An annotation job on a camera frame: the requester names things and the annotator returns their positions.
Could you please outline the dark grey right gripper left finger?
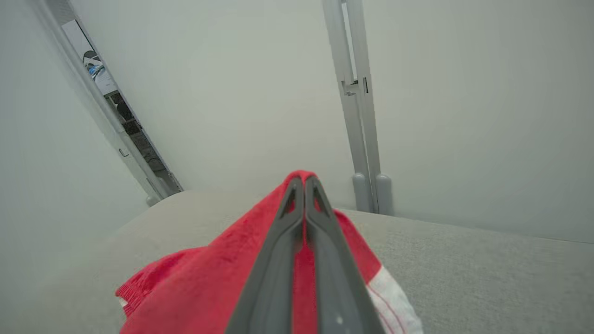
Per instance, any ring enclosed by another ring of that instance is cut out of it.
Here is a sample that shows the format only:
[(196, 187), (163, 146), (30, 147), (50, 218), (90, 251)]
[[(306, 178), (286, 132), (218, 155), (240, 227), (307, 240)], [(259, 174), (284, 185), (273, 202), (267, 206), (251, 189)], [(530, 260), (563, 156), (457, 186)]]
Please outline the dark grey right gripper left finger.
[(290, 180), (226, 328), (227, 334), (290, 334), (295, 255), (303, 243), (303, 181)]

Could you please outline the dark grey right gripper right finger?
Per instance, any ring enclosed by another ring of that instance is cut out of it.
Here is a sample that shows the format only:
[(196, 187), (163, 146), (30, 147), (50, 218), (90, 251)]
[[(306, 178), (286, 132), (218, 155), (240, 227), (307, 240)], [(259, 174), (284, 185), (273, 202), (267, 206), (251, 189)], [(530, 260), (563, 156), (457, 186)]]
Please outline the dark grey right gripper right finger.
[(305, 182), (306, 238), (315, 259), (319, 334), (383, 334), (346, 237), (317, 177)]

